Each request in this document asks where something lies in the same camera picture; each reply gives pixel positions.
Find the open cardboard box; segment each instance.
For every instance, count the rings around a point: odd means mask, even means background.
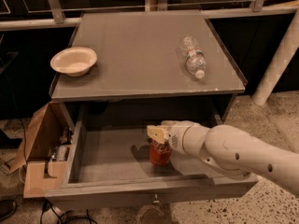
[[[28,163],[24,198],[44,197],[46,190],[61,186],[66,161],[48,161],[64,127],[68,124],[58,103],[49,102],[34,113],[10,168],[13,173]]]

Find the drawer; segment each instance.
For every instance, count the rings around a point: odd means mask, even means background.
[[[210,126],[208,97],[90,102],[81,106],[63,184],[46,198],[64,210],[238,197],[257,182],[226,178],[199,160],[172,153],[150,163],[147,125],[193,120]]]

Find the concrete floor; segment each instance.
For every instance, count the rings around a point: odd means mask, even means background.
[[[249,96],[238,96],[226,124],[240,128],[274,146],[299,153],[299,91],[274,93],[267,104],[259,107]],[[13,120],[0,121],[7,135],[21,136]],[[0,149],[0,158],[7,161],[14,149]],[[90,210],[98,223],[299,223],[299,202],[284,189],[258,176],[259,182],[241,198],[200,202],[168,203],[159,206],[132,206]],[[22,198],[23,184],[18,172],[0,177],[0,200],[15,199],[15,214],[3,223],[39,223],[43,200]],[[72,215],[85,215],[85,211]],[[56,223],[48,210],[43,223]],[[87,220],[71,223],[89,223]]]

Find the red can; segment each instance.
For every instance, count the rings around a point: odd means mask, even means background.
[[[149,141],[149,160],[158,166],[165,166],[170,160],[172,149],[168,142],[160,144],[153,139]]]

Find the white bowl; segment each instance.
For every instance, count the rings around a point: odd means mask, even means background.
[[[92,49],[74,47],[57,53],[50,60],[50,66],[59,73],[79,77],[86,74],[96,60],[96,54]]]

